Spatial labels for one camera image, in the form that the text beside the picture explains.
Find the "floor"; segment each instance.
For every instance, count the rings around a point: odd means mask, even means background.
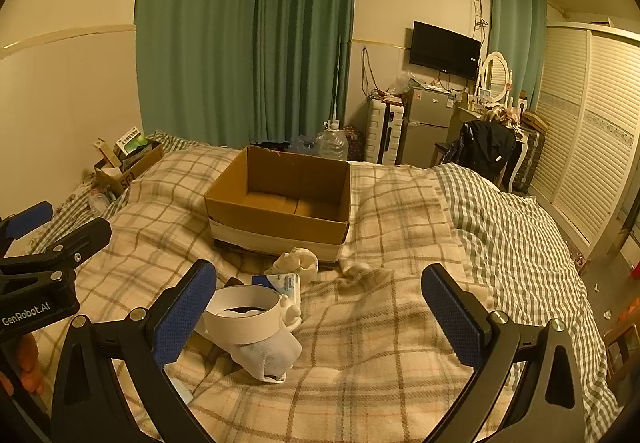
[[[582,280],[587,286],[589,302],[601,334],[610,330],[618,316],[640,296],[640,280],[632,279],[630,271],[629,264],[615,249],[585,266]],[[611,312],[610,319],[605,318],[607,311]]]

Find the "beige plaid fabric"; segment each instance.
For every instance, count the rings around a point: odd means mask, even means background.
[[[82,314],[109,321],[149,306],[197,259],[214,263],[221,281],[262,269],[251,257],[214,249],[209,232],[203,194],[237,153],[169,153],[132,183],[111,220],[110,245],[79,268]],[[471,369],[459,364],[422,299],[420,274],[442,263],[491,304],[465,275],[465,252],[434,173],[355,163],[352,187],[340,269],[319,274],[303,294],[304,322],[294,333],[303,352],[286,383],[259,383],[197,335],[167,366],[194,394],[191,410],[216,441],[422,441],[468,380]],[[36,334],[49,383],[69,322]],[[115,365],[140,426],[157,436],[125,366]],[[510,394],[486,430],[495,429]],[[50,401],[50,388],[47,395]]]

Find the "blue gripper pad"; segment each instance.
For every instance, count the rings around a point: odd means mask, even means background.
[[[216,290],[216,269],[196,261],[173,288],[149,308],[152,354],[158,367],[175,362]]]
[[[9,218],[4,235],[7,239],[20,239],[27,235],[27,233],[43,226],[43,224],[50,221],[52,217],[53,207],[50,203],[42,201]]]
[[[422,296],[463,365],[478,370],[491,338],[488,312],[471,293],[463,291],[439,264],[424,269]]]

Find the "sliding wardrobe door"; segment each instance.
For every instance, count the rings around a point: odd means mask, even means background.
[[[637,42],[589,32],[590,66],[575,147],[554,205],[593,246],[622,197],[640,116]]]
[[[588,65],[588,32],[547,29],[545,65],[536,112],[549,126],[532,185],[553,202],[578,126]]]

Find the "refrigerator door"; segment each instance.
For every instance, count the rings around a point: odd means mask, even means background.
[[[430,126],[448,128],[453,114],[453,102],[447,107],[449,95],[438,91],[414,89],[409,120]]]
[[[429,168],[435,144],[446,141],[447,131],[448,128],[409,123],[406,128],[401,163],[418,168]]]

